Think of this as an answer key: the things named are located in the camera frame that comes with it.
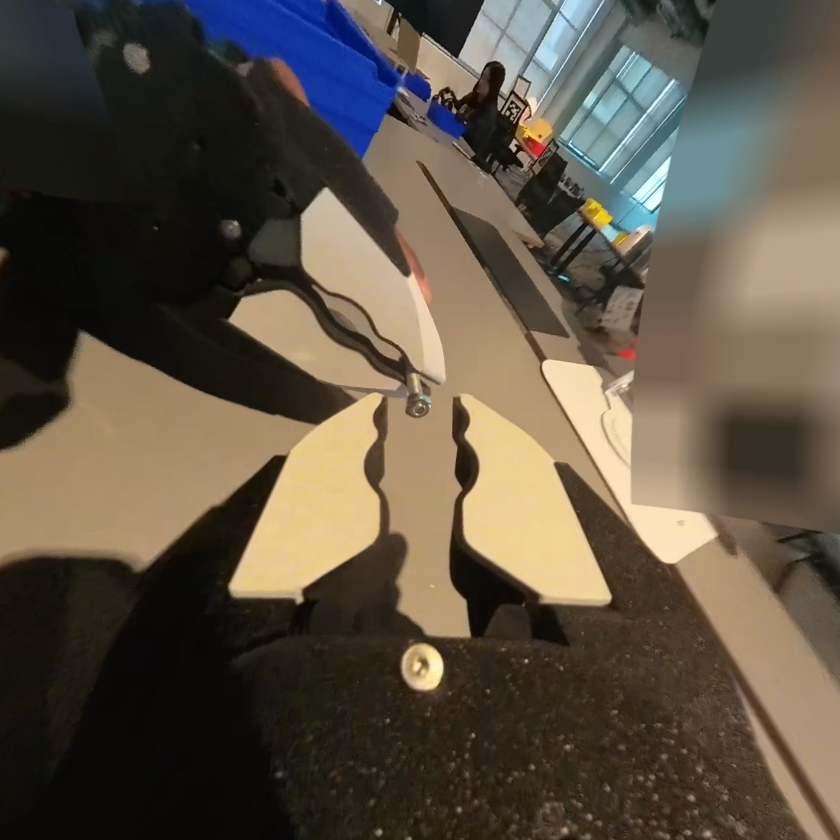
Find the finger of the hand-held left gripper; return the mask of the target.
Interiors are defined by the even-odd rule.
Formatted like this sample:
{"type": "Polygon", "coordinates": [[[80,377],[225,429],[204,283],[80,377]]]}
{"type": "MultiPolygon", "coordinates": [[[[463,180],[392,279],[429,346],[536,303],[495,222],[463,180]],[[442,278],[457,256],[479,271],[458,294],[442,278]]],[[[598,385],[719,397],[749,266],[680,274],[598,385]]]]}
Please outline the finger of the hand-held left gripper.
{"type": "Polygon", "coordinates": [[[408,396],[399,341],[385,335],[366,305],[347,297],[318,287],[268,284],[241,297],[229,321],[320,383],[408,396]]]}
{"type": "Polygon", "coordinates": [[[257,276],[248,295],[288,283],[366,305],[385,335],[399,341],[405,377],[415,371],[426,385],[445,383],[443,345],[412,272],[403,274],[330,190],[300,218],[265,222],[248,258],[257,276]]]}

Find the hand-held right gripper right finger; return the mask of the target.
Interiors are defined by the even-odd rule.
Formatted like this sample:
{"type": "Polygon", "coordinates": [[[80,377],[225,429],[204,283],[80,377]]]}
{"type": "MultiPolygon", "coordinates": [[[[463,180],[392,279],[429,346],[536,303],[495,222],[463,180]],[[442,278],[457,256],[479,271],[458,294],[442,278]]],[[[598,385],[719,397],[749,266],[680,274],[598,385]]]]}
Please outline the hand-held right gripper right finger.
{"type": "Polygon", "coordinates": [[[465,551],[527,601],[609,606],[613,594],[549,452],[473,395],[456,397],[454,421],[466,457],[458,501],[465,551]]]}

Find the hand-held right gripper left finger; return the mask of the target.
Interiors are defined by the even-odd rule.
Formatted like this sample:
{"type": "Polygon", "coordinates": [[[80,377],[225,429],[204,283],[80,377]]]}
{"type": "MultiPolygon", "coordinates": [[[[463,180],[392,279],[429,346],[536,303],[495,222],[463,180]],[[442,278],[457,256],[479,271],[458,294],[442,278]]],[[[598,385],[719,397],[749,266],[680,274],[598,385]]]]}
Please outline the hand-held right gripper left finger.
{"type": "Polygon", "coordinates": [[[238,600],[292,599],[369,549],[382,532],[387,399],[370,394],[313,428],[288,454],[228,592],[238,600]]]}

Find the person's left hand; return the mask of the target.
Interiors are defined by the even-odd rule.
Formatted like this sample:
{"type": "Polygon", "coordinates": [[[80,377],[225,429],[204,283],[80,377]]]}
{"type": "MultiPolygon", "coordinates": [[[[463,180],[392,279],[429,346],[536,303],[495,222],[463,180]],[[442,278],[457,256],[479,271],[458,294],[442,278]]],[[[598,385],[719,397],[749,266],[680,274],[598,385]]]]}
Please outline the person's left hand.
{"type": "MultiPolygon", "coordinates": [[[[282,60],[278,58],[271,58],[269,59],[269,64],[272,68],[272,71],[281,84],[282,87],[287,89],[291,95],[299,100],[305,107],[310,107],[308,97],[306,92],[299,80],[299,78],[295,75],[291,68],[282,60]]],[[[416,252],[413,248],[408,244],[407,240],[402,235],[402,232],[399,230],[398,227],[395,227],[395,236],[396,239],[401,246],[402,252],[406,258],[408,265],[412,271],[414,279],[421,291],[422,297],[425,300],[426,304],[430,304],[432,301],[432,289],[428,284],[424,268],[417,257],[416,252]]]]}

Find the white base board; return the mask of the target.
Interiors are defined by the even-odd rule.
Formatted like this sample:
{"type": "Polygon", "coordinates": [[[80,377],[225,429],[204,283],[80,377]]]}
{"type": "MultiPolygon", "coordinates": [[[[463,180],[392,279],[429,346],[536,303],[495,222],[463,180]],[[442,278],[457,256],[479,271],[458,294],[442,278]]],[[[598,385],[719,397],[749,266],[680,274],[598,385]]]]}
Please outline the white base board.
{"type": "Polygon", "coordinates": [[[705,515],[632,502],[631,466],[607,443],[601,426],[605,383],[593,366],[546,360],[542,376],[641,542],[665,564],[677,564],[718,537],[705,515]]]}

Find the clear acrylic stand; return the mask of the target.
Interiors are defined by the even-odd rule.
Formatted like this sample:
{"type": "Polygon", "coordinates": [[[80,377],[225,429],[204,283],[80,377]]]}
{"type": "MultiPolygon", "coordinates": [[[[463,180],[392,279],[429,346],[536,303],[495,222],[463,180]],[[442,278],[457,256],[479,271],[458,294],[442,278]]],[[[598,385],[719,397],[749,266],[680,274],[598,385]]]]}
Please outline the clear acrylic stand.
{"type": "Polygon", "coordinates": [[[634,371],[630,371],[602,389],[605,401],[601,414],[602,431],[615,455],[627,468],[632,465],[633,384],[634,371]]]}

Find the black table mat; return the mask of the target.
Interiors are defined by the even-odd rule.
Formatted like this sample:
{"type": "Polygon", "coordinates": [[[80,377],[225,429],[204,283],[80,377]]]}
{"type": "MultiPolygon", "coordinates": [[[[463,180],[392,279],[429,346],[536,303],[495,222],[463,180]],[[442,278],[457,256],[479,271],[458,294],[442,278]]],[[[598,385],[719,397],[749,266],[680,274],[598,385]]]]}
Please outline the black table mat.
{"type": "Polygon", "coordinates": [[[570,334],[534,285],[498,228],[462,209],[451,216],[462,238],[486,270],[526,331],[568,339],[570,334]]]}

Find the large blue storage bin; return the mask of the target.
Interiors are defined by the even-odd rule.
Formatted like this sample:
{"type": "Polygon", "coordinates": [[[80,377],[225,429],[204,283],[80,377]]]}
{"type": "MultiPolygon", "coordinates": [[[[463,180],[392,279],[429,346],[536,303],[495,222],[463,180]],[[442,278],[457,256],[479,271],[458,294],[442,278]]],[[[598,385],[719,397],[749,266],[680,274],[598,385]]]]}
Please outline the large blue storage bin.
{"type": "Polygon", "coordinates": [[[340,2],[188,1],[207,36],[284,60],[312,109],[364,157],[403,84],[340,2]]]}

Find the small blue bin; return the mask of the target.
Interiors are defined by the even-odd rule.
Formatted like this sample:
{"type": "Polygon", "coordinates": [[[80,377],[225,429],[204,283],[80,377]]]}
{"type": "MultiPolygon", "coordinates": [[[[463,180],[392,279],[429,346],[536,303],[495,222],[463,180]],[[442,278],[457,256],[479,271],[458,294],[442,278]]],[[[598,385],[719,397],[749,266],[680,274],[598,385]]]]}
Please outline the small blue bin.
{"type": "Polygon", "coordinates": [[[453,140],[459,140],[466,131],[463,120],[434,98],[428,103],[426,120],[453,140]]]}

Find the black office chair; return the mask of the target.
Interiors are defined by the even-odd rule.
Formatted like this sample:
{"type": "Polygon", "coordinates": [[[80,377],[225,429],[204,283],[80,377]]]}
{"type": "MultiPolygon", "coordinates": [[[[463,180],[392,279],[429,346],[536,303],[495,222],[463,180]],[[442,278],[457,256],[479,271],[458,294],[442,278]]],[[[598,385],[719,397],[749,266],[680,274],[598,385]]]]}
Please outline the black office chair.
{"type": "Polygon", "coordinates": [[[557,153],[539,174],[529,177],[514,200],[538,232],[548,232],[561,224],[585,201],[580,187],[565,185],[567,167],[567,160],[557,153]]]}

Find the wooden tablet stand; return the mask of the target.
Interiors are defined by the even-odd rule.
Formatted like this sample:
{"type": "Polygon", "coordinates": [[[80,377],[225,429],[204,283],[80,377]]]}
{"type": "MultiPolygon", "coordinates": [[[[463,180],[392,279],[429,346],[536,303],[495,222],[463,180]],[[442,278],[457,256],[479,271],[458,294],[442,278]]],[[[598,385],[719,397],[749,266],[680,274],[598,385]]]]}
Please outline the wooden tablet stand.
{"type": "Polygon", "coordinates": [[[396,56],[406,70],[415,72],[422,35],[406,17],[400,16],[396,26],[396,56]]]}

